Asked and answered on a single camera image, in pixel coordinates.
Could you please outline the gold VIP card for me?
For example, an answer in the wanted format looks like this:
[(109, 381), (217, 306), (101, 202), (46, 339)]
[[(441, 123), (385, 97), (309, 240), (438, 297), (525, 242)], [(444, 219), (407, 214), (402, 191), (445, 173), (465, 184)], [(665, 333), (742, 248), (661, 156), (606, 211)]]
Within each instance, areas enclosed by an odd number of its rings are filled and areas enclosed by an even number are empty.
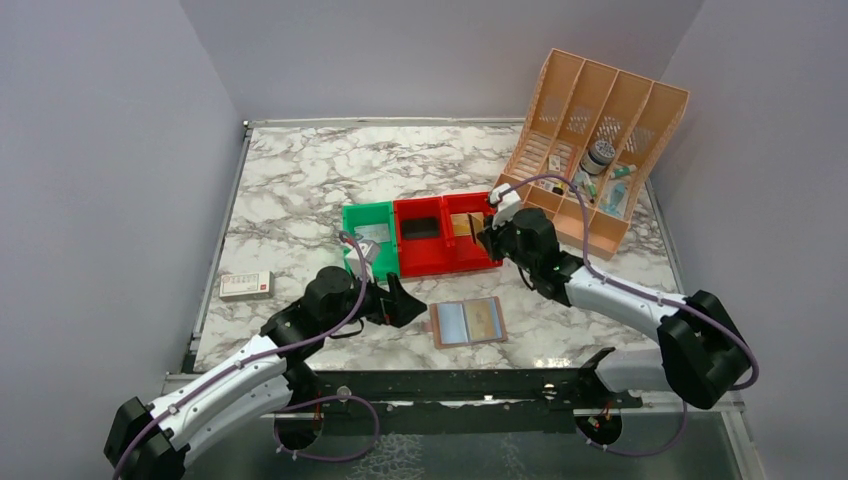
[(486, 341), (499, 336), (499, 325), (489, 301), (475, 300), (464, 304), (464, 313), (469, 339), (474, 342)]

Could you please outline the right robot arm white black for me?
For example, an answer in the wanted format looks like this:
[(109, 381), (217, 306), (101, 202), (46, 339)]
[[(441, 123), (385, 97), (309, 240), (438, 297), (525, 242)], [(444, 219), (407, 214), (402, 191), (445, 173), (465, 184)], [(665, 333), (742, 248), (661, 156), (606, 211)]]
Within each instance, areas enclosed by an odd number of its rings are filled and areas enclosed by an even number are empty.
[(661, 391), (707, 410), (726, 392), (745, 388), (743, 375), (757, 379), (753, 354), (716, 296), (664, 294), (604, 273), (562, 250), (539, 208), (520, 209), (501, 224), (488, 215), (472, 221), (471, 232), (490, 259), (510, 260), (542, 297), (599, 313), (655, 343), (595, 354), (576, 383), (585, 404), (600, 407), (628, 390)]

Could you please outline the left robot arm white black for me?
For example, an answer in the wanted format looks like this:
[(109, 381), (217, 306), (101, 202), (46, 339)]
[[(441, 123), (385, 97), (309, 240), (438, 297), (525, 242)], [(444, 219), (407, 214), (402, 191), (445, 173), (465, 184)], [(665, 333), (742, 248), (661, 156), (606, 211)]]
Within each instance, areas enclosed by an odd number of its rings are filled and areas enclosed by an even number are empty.
[(255, 416), (298, 411), (321, 390), (307, 359), (350, 322), (402, 328), (427, 310), (391, 273), (388, 286), (322, 268), (231, 357), (155, 400), (117, 410), (104, 447), (116, 479), (179, 479), (206, 448)]

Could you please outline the gold card with stripe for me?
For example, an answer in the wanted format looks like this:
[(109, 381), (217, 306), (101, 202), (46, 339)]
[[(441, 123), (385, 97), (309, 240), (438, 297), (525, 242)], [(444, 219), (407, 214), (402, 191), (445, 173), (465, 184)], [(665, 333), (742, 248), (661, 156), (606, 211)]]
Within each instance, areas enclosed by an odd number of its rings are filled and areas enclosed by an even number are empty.
[(485, 247), (480, 239), (480, 234), (485, 229), (485, 215), (482, 212), (468, 213), (467, 222), (469, 226), (469, 236), (471, 237), (473, 244), (479, 249), (484, 250)]

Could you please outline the red double plastic bin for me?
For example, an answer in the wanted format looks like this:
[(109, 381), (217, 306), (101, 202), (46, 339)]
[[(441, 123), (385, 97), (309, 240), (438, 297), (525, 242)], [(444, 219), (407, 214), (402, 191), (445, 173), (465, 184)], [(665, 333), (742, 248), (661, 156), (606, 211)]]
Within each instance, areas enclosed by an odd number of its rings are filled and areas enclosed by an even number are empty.
[[(485, 191), (453, 193), (440, 196), (399, 199), (393, 202), (397, 256), (400, 275), (421, 277), (488, 270), (502, 265), (492, 261), (484, 250), (475, 246), (470, 236), (456, 237), (451, 225), (452, 214), (482, 212), (493, 209)], [(440, 221), (439, 238), (407, 241), (401, 238), (403, 219), (436, 217)]]

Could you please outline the brown leather card holder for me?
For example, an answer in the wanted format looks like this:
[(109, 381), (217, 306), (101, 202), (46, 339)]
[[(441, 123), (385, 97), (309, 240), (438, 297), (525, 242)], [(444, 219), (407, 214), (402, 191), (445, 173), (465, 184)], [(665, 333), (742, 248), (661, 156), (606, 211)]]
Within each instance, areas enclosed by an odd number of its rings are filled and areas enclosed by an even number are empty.
[(429, 314), (437, 349), (500, 343), (509, 338), (496, 296), (431, 304)]

